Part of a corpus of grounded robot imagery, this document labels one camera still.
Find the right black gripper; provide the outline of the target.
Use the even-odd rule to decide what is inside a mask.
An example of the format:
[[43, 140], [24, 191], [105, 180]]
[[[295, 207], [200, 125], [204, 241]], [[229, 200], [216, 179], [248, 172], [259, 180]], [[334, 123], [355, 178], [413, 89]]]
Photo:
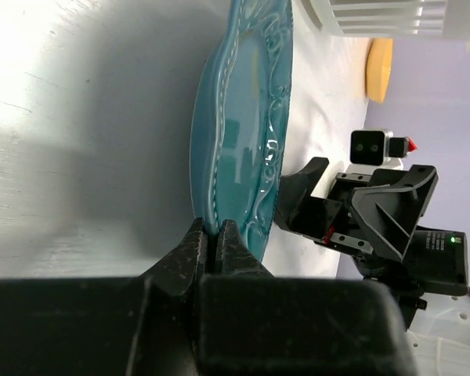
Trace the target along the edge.
[[374, 252], [403, 261], [436, 188], [436, 167], [378, 168], [372, 175], [339, 172], [327, 197], [314, 197], [328, 165], [327, 158], [313, 157], [302, 170], [280, 179], [276, 225], [347, 255]]

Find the teal scalloped plate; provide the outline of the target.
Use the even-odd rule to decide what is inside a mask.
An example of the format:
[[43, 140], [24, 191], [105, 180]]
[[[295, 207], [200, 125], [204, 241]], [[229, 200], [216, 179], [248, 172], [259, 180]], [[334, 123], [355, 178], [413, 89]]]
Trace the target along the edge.
[[272, 227], [290, 114], [289, 1], [234, 1], [204, 66], [190, 136], [193, 212], [216, 235], [236, 222], [262, 259]]

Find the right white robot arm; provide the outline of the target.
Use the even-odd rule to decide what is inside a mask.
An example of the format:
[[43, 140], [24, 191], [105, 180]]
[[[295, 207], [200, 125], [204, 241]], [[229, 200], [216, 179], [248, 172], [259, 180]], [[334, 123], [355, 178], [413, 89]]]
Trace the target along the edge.
[[281, 179], [275, 223], [348, 255], [363, 279], [390, 289], [421, 374], [470, 375], [467, 237], [419, 225], [436, 169], [340, 172], [326, 197], [314, 197], [328, 164], [315, 157]]

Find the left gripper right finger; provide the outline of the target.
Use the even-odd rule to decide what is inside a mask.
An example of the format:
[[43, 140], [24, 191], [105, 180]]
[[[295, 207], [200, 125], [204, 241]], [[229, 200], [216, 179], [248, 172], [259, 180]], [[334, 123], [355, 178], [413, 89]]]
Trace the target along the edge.
[[276, 278], [226, 220], [199, 282], [199, 366], [205, 375], [275, 375]]

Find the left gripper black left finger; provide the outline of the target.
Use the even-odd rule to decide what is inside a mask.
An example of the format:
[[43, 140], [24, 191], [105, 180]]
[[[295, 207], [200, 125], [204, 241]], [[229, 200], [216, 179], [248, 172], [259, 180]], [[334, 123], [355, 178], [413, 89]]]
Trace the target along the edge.
[[193, 301], [207, 250], [204, 221], [195, 219], [179, 244], [140, 276], [143, 300], [127, 375], [199, 375], [193, 350]]

